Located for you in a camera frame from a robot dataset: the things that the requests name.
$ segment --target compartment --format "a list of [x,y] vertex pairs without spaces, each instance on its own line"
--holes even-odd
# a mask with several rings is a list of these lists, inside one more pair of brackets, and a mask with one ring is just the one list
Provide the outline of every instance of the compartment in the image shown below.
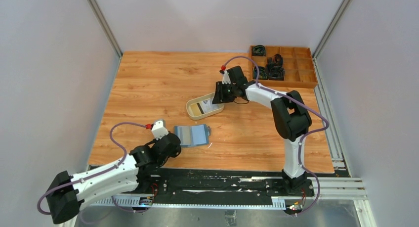
[[310,48],[303,48],[303,47],[295,47],[295,56],[297,58],[307,58],[311,59],[311,51]]
[[285,81],[297,82],[300,81],[297,70],[285,70]]
[[266,63],[268,62],[268,58],[266,56],[252,56],[251,59],[254,60],[258,66],[263,67],[265,67]]
[[283,58],[295,58],[294,47],[281,47],[280,52]]
[[311,59],[297,59],[297,66],[299,70],[314,71],[314,65]]
[[296,59],[290,59],[290,58],[284,58],[283,68],[286,69],[286,70],[296,70],[298,68],[297,60]]
[[265,46],[266,57],[273,57],[275,54],[281,54],[279,46]]
[[302,82],[317,82],[316,74],[313,70],[299,70],[298,76]]

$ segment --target cable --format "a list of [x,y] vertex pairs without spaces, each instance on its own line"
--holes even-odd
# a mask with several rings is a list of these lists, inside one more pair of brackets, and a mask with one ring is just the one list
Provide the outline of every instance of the cable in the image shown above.
[[248,104],[249,103],[249,101],[247,101],[247,102],[243,102],[243,103],[240,103],[240,102],[236,102],[236,101],[233,101],[234,103],[236,103],[236,104]]
[[86,220],[84,219],[84,217],[83,217],[84,210],[80,211],[80,213],[79,213],[79,217],[80,217],[80,221],[81,221],[83,224],[85,224],[85,225],[94,225],[94,224],[97,224],[97,223],[101,222],[104,218],[108,217],[108,215],[110,215],[110,214],[112,213],[112,211],[113,211],[113,210],[111,209],[108,213],[106,213],[106,215],[105,215],[104,217],[102,217],[102,218],[100,218],[100,219],[98,219],[98,220],[96,220],[96,221],[91,221],[91,222],[88,222],[88,221],[86,221]]
[[[260,88],[260,89],[262,89],[262,90],[265,90],[265,91],[268,91],[268,92],[271,92],[271,93],[274,93],[274,94],[277,94],[277,93],[275,93],[276,91],[275,90],[273,90],[273,89],[270,89],[270,88],[268,88],[268,87],[265,87],[265,86],[263,86],[263,85],[261,85],[260,83],[259,83],[259,66],[256,64],[256,62],[255,61],[253,61],[251,58],[249,58],[249,57],[247,57],[247,56],[244,56],[244,55],[238,55],[238,56],[234,56],[234,57],[232,57],[232,58],[230,58],[229,60],[227,60],[227,62],[225,62],[225,64],[223,65],[224,67],[226,67],[227,66],[227,64],[230,62],[230,61],[232,61],[233,59],[236,59],[236,58],[244,58],[244,59],[247,59],[247,60],[249,60],[250,62],[252,62],[253,63],[253,65],[257,68],[257,76],[256,76],[256,79],[255,79],[255,84],[256,84],[256,86],[258,87],[258,88]],[[315,129],[315,130],[312,130],[312,131],[309,131],[309,132],[307,132],[306,134],[304,134],[301,138],[300,138],[300,140],[299,140],[299,142],[298,142],[298,164],[306,171],[306,172],[308,172],[309,174],[311,174],[315,179],[316,179],[316,182],[317,182],[317,194],[316,194],[316,197],[314,198],[314,201],[313,201],[313,203],[311,203],[311,205],[310,206],[308,206],[306,209],[304,209],[303,211],[301,211],[298,215],[301,215],[302,213],[304,213],[304,212],[306,212],[306,211],[308,211],[308,210],[310,210],[313,206],[314,206],[314,204],[316,204],[316,202],[319,200],[319,197],[320,197],[320,181],[319,181],[319,178],[317,177],[317,175],[314,173],[314,172],[312,172],[312,171],[310,171],[308,168],[306,168],[303,164],[302,164],[302,161],[301,161],[301,150],[302,150],[302,144],[303,144],[303,141],[304,141],[304,139],[308,136],[308,135],[310,135],[310,134],[313,134],[313,133],[315,133],[315,132],[321,132],[321,131],[324,131],[324,130],[326,130],[327,128],[329,128],[329,121],[324,117],[324,116],[322,116],[320,113],[318,113],[318,112],[316,112],[315,110],[313,110],[312,108],[310,108],[310,107],[308,107],[308,106],[306,106],[305,104],[303,104],[302,102],[300,102],[300,101],[297,101],[297,100],[295,100],[294,98],[292,98],[292,97],[290,97],[290,96],[288,96],[288,95],[286,95],[286,94],[282,94],[282,93],[278,93],[277,95],[279,95],[279,96],[282,96],[282,97],[284,97],[284,98],[286,98],[286,99],[289,99],[289,100],[291,100],[292,102],[294,102],[294,103],[296,103],[297,105],[299,105],[299,106],[301,106],[301,107],[303,107],[303,108],[305,108],[305,109],[307,109],[308,111],[310,111],[310,112],[312,112],[314,115],[316,115],[316,116],[318,116],[320,119],[322,119],[322,121],[325,123],[325,126],[324,127],[322,127],[322,128],[319,128],[319,129]]]
[[[156,193],[154,192],[154,187],[152,185],[155,185],[157,187],[157,192]],[[157,184],[155,184],[155,183],[153,183],[152,185],[150,185],[150,187],[151,187],[151,192],[153,193],[153,200],[152,200],[152,204],[153,204],[154,203],[154,198],[157,196],[157,193],[159,193],[159,186]],[[114,203],[114,205],[118,209],[120,209],[122,211],[125,211],[125,212],[130,212],[130,213],[144,213],[144,212],[146,212],[146,211],[149,210],[149,208],[146,208],[145,210],[138,210],[138,211],[137,210],[134,210],[134,209],[127,210],[127,209],[124,209],[122,206],[118,205],[118,203],[116,202],[114,196],[111,196],[111,198],[112,198],[112,202]]]
[[146,126],[145,126],[145,125],[138,124],[138,123],[134,123],[134,122],[120,122],[120,123],[118,123],[118,124],[114,125],[114,126],[111,128],[111,130],[109,131],[109,137],[110,137],[111,141],[112,141],[114,144],[116,144],[119,148],[121,148],[121,149],[122,149],[122,151],[124,152],[124,155],[123,155],[123,157],[121,158],[121,160],[118,162],[118,164],[117,164],[117,165],[115,165],[115,166],[112,166],[112,167],[110,167],[110,168],[108,168],[108,169],[105,169],[105,170],[103,170],[103,171],[101,171],[101,172],[99,172],[99,173],[96,173],[96,174],[92,174],[92,175],[90,175],[90,176],[87,176],[87,177],[85,177],[84,179],[79,179],[79,180],[76,180],[76,181],[73,181],[73,182],[68,182],[68,183],[66,183],[66,184],[63,184],[63,185],[60,185],[60,186],[56,186],[56,187],[54,187],[54,188],[52,188],[52,189],[48,190],[46,193],[44,193],[44,194],[40,197],[40,199],[39,199],[39,200],[38,200],[38,202],[37,202],[37,209],[38,209],[38,211],[39,211],[41,214],[44,214],[44,215],[51,215],[51,212],[44,211],[44,210],[41,208],[41,203],[42,203],[42,200],[43,200],[46,196],[50,195],[51,193],[53,193],[53,192],[55,192],[55,191],[57,191],[57,190],[60,190],[60,189],[62,189],[62,188],[65,188],[65,187],[67,187],[67,186],[74,185],[74,184],[77,184],[77,183],[81,183],[82,181],[83,181],[83,182],[85,182],[85,181],[87,181],[87,180],[89,180],[89,179],[92,179],[92,178],[97,177],[97,176],[99,176],[99,175],[105,174],[105,173],[107,173],[107,172],[109,172],[109,171],[111,171],[111,170],[114,170],[117,166],[119,166],[120,164],[122,164],[122,163],[125,161],[126,156],[127,156],[127,151],[126,151],[126,149],[125,149],[125,148],[124,148],[124,147],[123,147],[120,143],[118,143],[118,142],[117,142],[117,141],[113,138],[113,136],[112,136],[112,132],[114,131],[114,129],[115,129],[116,127],[118,127],[118,126],[121,126],[121,125],[134,125],[134,126],[138,126],[138,127],[143,127],[143,128],[146,128]]
[[125,212],[130,212],[130,213],[144,213],[144,212],[148,211],[148,209],[149,209],[149,208],[146,208],[145,210],[139,210],[139,211],[136,211],[136,210],[134,210],[134,209],[127,210],[127,209],[124,209],[124,208],[122,208],[120,205],[118,205],[118,204],[117,204],[117,202],[116,202],[116,200],[115,200],[114,196],[111,196],[111,198],[112,198],[112,202],[114,203],[114,205],[115,205],[118,209],[120,209],[120,210],[122,210],[122,211],[125,211]]

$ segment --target black object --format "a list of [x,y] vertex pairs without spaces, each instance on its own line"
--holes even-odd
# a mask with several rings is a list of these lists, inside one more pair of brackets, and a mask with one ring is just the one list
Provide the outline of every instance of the black object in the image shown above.
[[[177,157],[181,153],[180,139],[173,133],[169,133],[159,140],[137,146],[129,155],[136,160],[138,167],[137,191],[144,193],[150,186],[150,172],[163,166],[169,157]],[[48,190],[54,187],[69,183],[73,177],[63,171],[55,176]],[[80,211],[80,205],[84,200],[77,200],[79,190],[74,190],[73,186],[67,186],[46,196],[48,207],[51,212],[52,222],[61,224],[76,216]]]
[[237,97],[248,101],[246,89],[254,84],[254,81],[248,82],[240,66],[232,67],[226,70],[231,84],[223,84],[221,81],[215,83],[215,95],[213,104],[233,102]]
[[252,56],[266,56],[266,49],[263,45],[255,45],[251,49]]
[[[48,190],[56,186],[69,183],[71,176],[67,171],[60,172],[55,176]],[[73,186],[67,186],[63,189],[57,190],[46,196],[46,201],[51,212],[52,222],[54,224],[61,224],[76,216],[79,213],[80,205],[84,202],[77,200],[78,190],[74,190]]]
[[279,54],[275,54],[273,57],[268,58],[268,63],[266,64],[268,79],[284,80],[285,70],[282,67],[283,64],[284,59]]
[[[256,66],[253,67],[253,78],[256,79],[257,76],[257,69]],[[259,79],[260,80],[267,80],[268,75],[266,74],[266,69],[263,66],[259,66]]]
[[270,80],[284,80],[285,70],[279,65],[266,65],[268,68],[269,74],[268,79]]
[[291,179],[282,170],[282,179],[265,179],[265,184],[267,196],[302,196],[302,190],[307,196],[314,196],[313,183],[306,172]]
[[[293,90],[287,95],[304,104],[299,92]],[[307,109],[284,97],[272,100],[271,107],[275,128],[282,138],[295,141],[297,137],[308,132],[311,117]],[[290,114],[288,109],[294,109],[294,112]]]
[[163,166],[169,157],[175,158],[181,152],[180,139],[173,133],[169,133],[159,140],[137,146],[129,154],[134,157],[140,169],[138,175],[144,171],[151,171]]

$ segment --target wire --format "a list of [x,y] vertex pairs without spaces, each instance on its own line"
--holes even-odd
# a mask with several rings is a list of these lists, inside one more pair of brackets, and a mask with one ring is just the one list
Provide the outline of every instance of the wire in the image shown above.
[[271,93],[273,93],[273,94],[277,94],[278,96],[282,96],[282,97],[284,97],[284,98],[286,98],[286,99],[289,99],[289,100],[291,100],[292,102],[294,102],[294,103],[296,103],[297,105],[299,105],[299,106],[301,106],[301,107],[303,107],[303,108],[305,108],[305,109],[307,109],[308,111],[310,111],[310,112],[312,112],[314,115],[316,115],[316,116],[318,116],[320,119],[322,119],[322,121],[325,123],[325,126],[324,127],[322,127],[322,128],[319,128],[319,129],[315,129],[315,130],[312,130],[312,131],[309,131],[309,132],[307,132],[306,134],[304,134],[303,136],[301,136],[301,138],[300,138],[300,140],[299,140],[299,142],[298,142],[298,164],[306,171],[306,172],[308,172],[309,174],[311,174],[315,179],[316,179],[316,182],[317,182],[317,194],[316,194],[316,197],[314,198],[314,201],[313,201],[313,203],[311,203],[311,205],[310,206],[308,206],[306,209],[304,209],[303,211],[301,211],[298,215],[301,215],[302,213],[304,213],[304,212],[306,212],[306,211],[308,211],[308,210],[310,210],[313,206],[314,206],[314,204],[316,204],[317,203],[317,201],[319,200],[319,197],[320,197],[320,181],[319,181],[319,178],[317,177],[317,175],[314,173],[314,172],[312,172],[312,171],[310,171],[308,168],[306,168],[303,164],[302,164],[302,161],[301,161],[301,150],[302,150],[302,144],[303,144],[303,141],[304,141],[304,139],[308,136],[308,135],[310,135],[310,134],[313,134],[313,133],[315,133],[315,132],[321,132],[321,131],[324,131],[324,130],[326,130],[327,128],[329,128],[329,121],[324,117],[324,116],[322,116],[320,113],[318,113],[318,112],[316,112],[315,110],[313,110],[312,108],[310,108],[310,107],[308,107],[308,106],[306,106],[304,103],[302,103],[302,102],[300,102],[300,101],[298,101],[298,100],[296,100],[296,99],[294,99],[294,98],[292,98],[292,97],[290,97],[290,96],[288,96],[288,95],[286,95],[286,94],[283,94],[283,93],[276,93],[276,91],[275,90],[273,90],[273,89],[270,89],[270,88],[268,88],[268,87],[265,87],[265,86],[263,86],[263,85],[261,85],[260,83],[259,83],[259,66],[256,64],[256,62],[254,61],[254,60],[252,60],[251,58],[249,58],[249,57],[247,57],[247,56],[244,56],[244,55],[237,55],[237,56],[234,56],[234,57],[232,57],[232,58],[230,58],[229,60],[227,60],[227,62],[225,62],[225,64],[224,64],[224,66],[227,66],[227,64],[230,62],[230,61],[232,61],[233,59],[236,59],[236,58],[244,58],[244,59],[247,59],[247,60],[249,60],[250,62],[252,62],[253,63],[253,65],[257,68],[257,76],[256,76],[256,79],[255,79],[255,84],[256,84],[256,86],[258,87],[258,88],[260,88],[260,89],[262,89],[262,90],[265,90],[265,91],[268,91],[268,92],[271,92]]
[[103,170],[103,171],[101,171],[101,172],[98,172],[98,173],[96,173],[96,174],[92,174],[92,175],[90,175],[90,176],[87,176],[87,177],[85,177],[85,178],[83,178],[83,179],[79,179],[79,180],[76,180],[76,181],[73,181],[73,182],[68,182],[68,183],[66,183],[66,184],[59,185],[59,186],[56,186],[56,187],[54,187],[54,188],[52,188],[52,189],[48,190],[46,193],[44,193],[44,194],[40,197],[40,199],[39,199],[39,200],[38,200],[38,202],[37,202],[37,209],[38,209],[38,211],[39,211],[41,214],[44,214],[44,215],[51,215],[51,212],[44,211],[44,210],[41,208],[41,203],[42,203],[42,200],[43,200],[46,196],[50,195],[51,193],[53,193],[53,192],[55,192],[55,191],[57,191],[57,190],[60,190],[60,189],[62,189],[62,188],[65,188],[65,187],[67,187],[67,186],[74,185],[74,184],[77,184],[77,183],[81,183],[82,181],[83,181],[83,182],[85,182],[85,181],[87,181],[87,180],[89,180],[89,179],[92,179],[92,178],[97,177],[97,176],[99,176],[99,175],[105,174],[105,173],[107,173],[107,172],[109,172],[109,171],[111,171],[111,170],[114,170],[117,166],[119,166],[120,164],[122,164],[122,163],[125,161],[126,156],[127,156],[127,151],[126,151],[126,149],[125,149],[125,148],[124,148],[124,147],[123,147],[120,143],[118,143],[118,142],[117,142],[117,141],[113,138],[113,136],[112,136],[112,133],[113,133],[114,129],[115,129],[115,128],[117,128],[118,126],[121,126],[121,125],[133,125],[133,126],[138,126],[138,127],[143,127],[143,128],[146,128],[146,126],[145,126],[145,125],[138,124],[138,123],[134,123],[134,122],[120,122],[120,123],[118,123],[118,124],[114,125],[114,126],[111,128],[111,130],[109,131],[109,137],[110,137],[111,141],[112,141],[114,144],[116,144],[119,148],[121,148],[121,149],[122,149],[122,151],[124,152],[124,155],[123,155],[123,157],[121,158],[121,160],[118,162],[118,164],[117,164],[117,165],[115,165],[115,166],[112,166],[112,167],[110,167],[110,168],[108,168],[108,169],[105,169],[105,170]]
[[113,209],[111,209],[108,213],[106,213],[106,215],[104,215],[102,218],[100,218],[96,221],[91,221],[91,222],[88,222],[84,219],[84,217],[83,217],[84,211],[85,211],[85,209],[80,211],[80,213],[79,213],[80,221],[85,225],[94,225],[94,224],[97,224],[97,223],[101,222],[104,218],[108,217],[108,215],[110,215],[113,212]]
[[247,101],[247,102],[236,102],[236,101],[233,101],[234,103],[236,103],[236,104],[248,104],[249,103],[249,101]]
[[303,192],[301,202],[303,202],[302,206],[304,206],[305,205],[305,201],[307,199],[307,195],[305,194],[304,188],[302,188],[301,191]]

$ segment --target black joint housing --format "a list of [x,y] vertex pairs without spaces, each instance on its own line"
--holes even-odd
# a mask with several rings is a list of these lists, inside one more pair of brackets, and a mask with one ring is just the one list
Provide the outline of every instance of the black joint housing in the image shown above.
[[[304,104],[299,92],[293,90],[287,95]],[[284,97],[272,100],[271,107],[275,128],[282,138],[295,141],[297,137],[308,132],[311,117],[307,109]],[[294,109],[294,112],[290,114],[288,109]]]
[[[71,181],[67,171],[57,174],[49,186],[48,190]],[[51,212],[52,222],[61,224],[71,220],[80,211],[80,204],[76,194],[78,190],[74,190],[73,185],[59,189],[46,196],[46,201]]]

